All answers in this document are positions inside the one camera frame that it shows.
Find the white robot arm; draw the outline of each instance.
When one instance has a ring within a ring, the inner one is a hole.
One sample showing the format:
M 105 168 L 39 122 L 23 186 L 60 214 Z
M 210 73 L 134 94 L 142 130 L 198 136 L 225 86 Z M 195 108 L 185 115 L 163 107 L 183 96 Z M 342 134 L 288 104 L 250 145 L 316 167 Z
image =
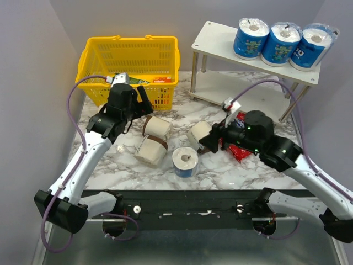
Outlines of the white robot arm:
M 142 101 L 137 101 L 137 92 L 129 85 L 126 73 L 107 78 L 111 83 L 108 102 L 98 114 L 91 117 L 84 136 L 86 150 L 81 148 L 47 192 L 39 190 L 34 198 L 42 216 L 49 207 L 47 220 L 75 234 L 87 218 L 111 212 L 119 207 L 117 194 L 104 190 L 97 195 L 82 198 L 83 189 L 99 160 L 113 145 L 120 134 L 125 134 L 128 122 L 153 112 L 142 86 L 137 88 Z
M 288 214 L 320 223 L 334 238 L 352 242 L 353 192 L 315 165 L 294 142 L 275 135 L 273 122 L 264 113 L 258 110 L 246 113 L 244 128 L 229 124 L 228 116 L 234 116 L 237 112 L 234 109 L 229 111 L 233 106 L 229 99 L 224 102 L 223 110 L 227 112 L 227 117 L 221 123 L 214 124 L 210 134 L 200 143 L 215 153 L 219 139 L 223 138 L 223 150 L 234 144 L 255 155 L 259 154 L 260 160 L 267 166 L 295 179 L 321 200 L 291 197 L 265 188 L 255 201 L 258 212 Z

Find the yellow basket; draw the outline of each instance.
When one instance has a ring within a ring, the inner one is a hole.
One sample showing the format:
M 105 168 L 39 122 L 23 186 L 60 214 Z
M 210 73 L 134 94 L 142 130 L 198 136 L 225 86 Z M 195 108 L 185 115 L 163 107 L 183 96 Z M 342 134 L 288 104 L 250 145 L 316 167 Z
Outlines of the yellow basket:
M 145 38 L 89 38 L 78 63 L 76 82 L 92 76 L 114 76 L 127 72 L 143 83 L 154 110 L 172 109 L 174 88 L 178 84 L 180 54 L 176 37 L 146 36 Z M 155 83 L 161 78 L 169 83 Z M 99 78 L 89 79 L 78 86 L 97 106 L 107 102 L 110 85 Z

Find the red package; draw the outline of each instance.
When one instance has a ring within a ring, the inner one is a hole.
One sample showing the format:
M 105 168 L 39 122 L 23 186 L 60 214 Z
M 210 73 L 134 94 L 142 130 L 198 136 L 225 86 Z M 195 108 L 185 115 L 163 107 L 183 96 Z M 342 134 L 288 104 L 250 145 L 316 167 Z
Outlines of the red package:
M 244 128 L 244 116 L 245 113 L 238 113 L 236 120 L 234 122 L 237 123 L 238 127 Z M 227 151 L 230 151 L 232 155 L 236 158 L 236 160 L 241 163 L 241 160 L 251 154 L 251 152 L 241 149 L 236 145 L 230 144 Z

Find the white wall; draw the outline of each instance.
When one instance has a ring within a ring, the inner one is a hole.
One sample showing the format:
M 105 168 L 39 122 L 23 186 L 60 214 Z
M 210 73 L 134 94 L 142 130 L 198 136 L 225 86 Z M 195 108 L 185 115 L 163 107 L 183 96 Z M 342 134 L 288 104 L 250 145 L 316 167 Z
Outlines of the white wall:
M 91 36 L 176 36 L 181 70 L 191 70 L 191 44 L 207 20 L 238 26 L 242 17 L 272 24 L 311 23 L 324 0 L 50 0 L 76 51 Z M 234 65 L 210 60 L 208 68 L 232 70 Z
M 33 197 L 71 148 L 65 100 L 77 53 L 48 0 L 2 0 L 0 23 L 0 263 L 30 264 L 41 220 Z M 76 94 L 76 116 L 81 103 Z
M 323 59 L 319 85 L 302 101 L 304 134 L 310 156 L 323 170 L 353 190 L 353 22 L 352 0 L 326 0 L 315 22 L 341 30 L 337 42 Z M 353 264 L 353 245 L 346 245 Z

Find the marble table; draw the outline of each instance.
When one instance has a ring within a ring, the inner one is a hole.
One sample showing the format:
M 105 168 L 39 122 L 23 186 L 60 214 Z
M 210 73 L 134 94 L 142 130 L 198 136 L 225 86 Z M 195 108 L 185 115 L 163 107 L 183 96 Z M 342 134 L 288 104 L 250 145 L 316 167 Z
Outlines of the marble table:
M 230 72 L 245 80 L 257 82 L 261 79 L 276 78 L 260 72 Z M 134 121 L 127 135 L 120 135 L 112 148 L 98 163 L 87 182 L 86 189 L 302 189 L 299 183 L 264 165 L 258 157 L 250 155 L 236 161 L 229 152 L 206 153 L 200 156 L 197 176 L 179 178 L 173 173 L 172 153 L 177 147 L 189 146 L 186 132 L 201 120 L 210 124 L 224 118 L 224 112 L 217 105 L 203 101 L 191 101 L 188 95 L 191 72 L 179 73 L 179 85 L 175 89 L 173 109 L 154 112 L 153 115 L 171 121 L 173 134 L 168 141 L 168 153 L 162 165 L 155 169 L 140 164 L 134 157 L 142 140 L 142 126 L 145 118 Z M 268 83 L 273 89 L 280 89 L 277 84 Z M 85 131 L 88 120 L 96 114 L 98 108 L 86 97 L 79 126 Z M 297 142 L 296 133 L 289 119 L 284 126 L 275 129 L 275 133 Z M 81 140 L 76 135 L 73 152 Z

